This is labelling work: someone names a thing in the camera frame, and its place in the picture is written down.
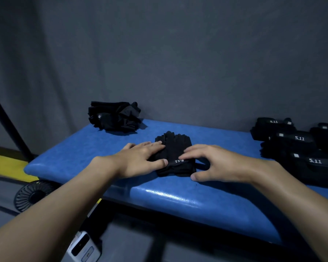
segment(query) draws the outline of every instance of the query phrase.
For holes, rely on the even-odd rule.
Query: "small black fan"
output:
[[[23,212],[55,189],[56,186],[49,181],[36,180],[22,187],[17,192],[13,203],[18,211]]]

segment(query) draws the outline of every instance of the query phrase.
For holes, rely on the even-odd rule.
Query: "left hand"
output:
[[[160,159],[155,162],[149,162],[147,159],[156,152],[165,148],[161,141],[150,141],[140,143],[138,145],[128,143],[124,148],[111,156],[118,169],[118,178],[128,178],[133,176],[145,175],[155,170],[167,166],[167,159]]]

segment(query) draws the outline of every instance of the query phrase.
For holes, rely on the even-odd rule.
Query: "hand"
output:
[[[227,182],[251,182],[254,169],[266,160],[247,157],[225,150],[217,145],[196,144],[184,150],[180,160],[206,158],[210,162],[207,171],[196,172],[191,179],[197,182],[219,180]]]
[[[128,143],[124,148],[111,155],[112,161],[118,168],[118,178],[128,178],[133,176],[145,175],[155,170],[167,166],[167,159],[160,159],[155,162],[149,162],[147,159],[156,152],[165,148],[161,141],[150,141],[138,145]]]

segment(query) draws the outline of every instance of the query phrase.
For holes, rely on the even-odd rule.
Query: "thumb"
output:
[[[168,164],[168,161],[167,161],[167,159],[159,159],[154,162],[148,162],[148,164],[149,164],[150,171],[155,171],[155,170],[166,167]]]
[[[195,172],[191,175],[191,179],[192,181],[196,181],[196,182],[205,182],[205,181],[212,180],[211,173],[209,170]]]

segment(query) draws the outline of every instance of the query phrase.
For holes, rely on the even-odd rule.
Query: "blue padded bench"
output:
[[[167,131],[186,134],[192,144],[216,144],[260,158],[261,142],[254,141],[250,133],[145,119],[133,134],[106,133],[90,124],[37,157],[24,171],[28,175],[66,183],[95,156],[114,154],[128,142],[154,141]],[[328,189],[310,188],[328,198]],[[118,180],[104,196],[280,245],[289,245],[298,238],[280,211],[247,184],[197,183],[189,177],[157,177],[153,172]]]

